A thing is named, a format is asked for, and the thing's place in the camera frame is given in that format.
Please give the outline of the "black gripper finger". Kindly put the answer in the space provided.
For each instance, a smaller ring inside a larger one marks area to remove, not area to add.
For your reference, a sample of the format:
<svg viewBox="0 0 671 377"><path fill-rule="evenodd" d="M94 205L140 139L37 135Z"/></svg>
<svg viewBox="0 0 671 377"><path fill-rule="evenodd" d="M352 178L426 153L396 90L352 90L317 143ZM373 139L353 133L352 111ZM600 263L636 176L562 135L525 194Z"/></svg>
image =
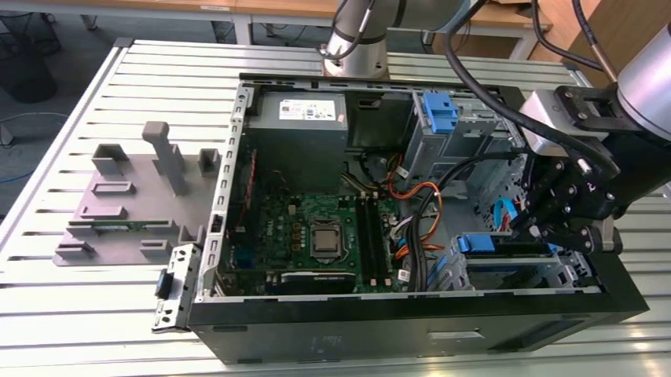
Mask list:
<svg viewBox="0 0 671 377"><path fill-rule="evenodd" d="M566 223L533 225L529 228L529 234L544 243L583 254L605 253L619 255L623 251L623 241L612 218L592 221L589 224L577 227L571 227Z"/></svg>
<svg viewBox="0 0 671 377"><path fill-rule="evenodd" d="M521 175L522 209L512 220L513 232L575 232L577 225L565 213L579 191L575 165L566 158L530 156Z"/></svg>

